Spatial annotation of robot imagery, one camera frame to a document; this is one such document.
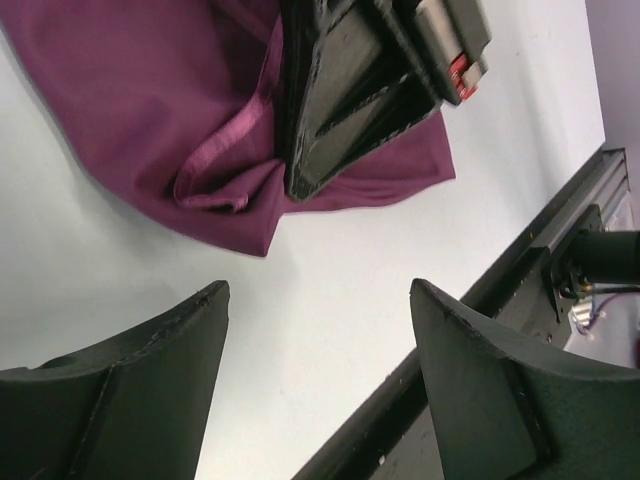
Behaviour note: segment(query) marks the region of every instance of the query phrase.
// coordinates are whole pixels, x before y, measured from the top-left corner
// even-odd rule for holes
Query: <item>black wire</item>
[[[562,290],[560,295],[564,298],[572,298],[580,300],[581,298],[590,297],[592,295],[616,295],[620,293],[640,293],[640,285],[627,285],[625,287],[601,287],[592,288],[590,290],[583,290],[575,292],[573,290]]]

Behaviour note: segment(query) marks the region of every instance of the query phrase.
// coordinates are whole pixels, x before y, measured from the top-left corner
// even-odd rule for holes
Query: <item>black cylinder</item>
[[[569,251],[590,283],[640,284],[640,232],[580,232]]]

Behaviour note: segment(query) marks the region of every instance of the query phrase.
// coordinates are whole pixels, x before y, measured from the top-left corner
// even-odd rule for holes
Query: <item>white table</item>
[[[89,180],[3,44],[0,368],[226,279],[197,477],[290,478],[414,347],[411,280],[462,295],[604,140],[584,2],[484,4],[490,71],[445,109],[458,179],[390,208],[286,217],[266,260],[182,237]]]

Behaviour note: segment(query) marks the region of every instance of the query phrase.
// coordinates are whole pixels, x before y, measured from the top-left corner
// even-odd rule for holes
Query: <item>maroon cloth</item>
[[[290,200],[274,157],[279,13],[278,0],[0,0],[88,172],[156,221],[252,255],[283,213],[389,205],[454,176],[437,114]]]

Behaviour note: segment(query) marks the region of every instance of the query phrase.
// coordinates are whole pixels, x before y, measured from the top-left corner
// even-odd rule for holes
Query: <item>white tabletop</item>
[[[490,71],[444,109],[457,180],[394,207],[288,216],[264,260],[171,232],[89,180],[3,42],[0,368],[226,279],[197,478],[294,475],[414,347],[411,280],[462,295],[604,140],[584,2],[483,3]]]

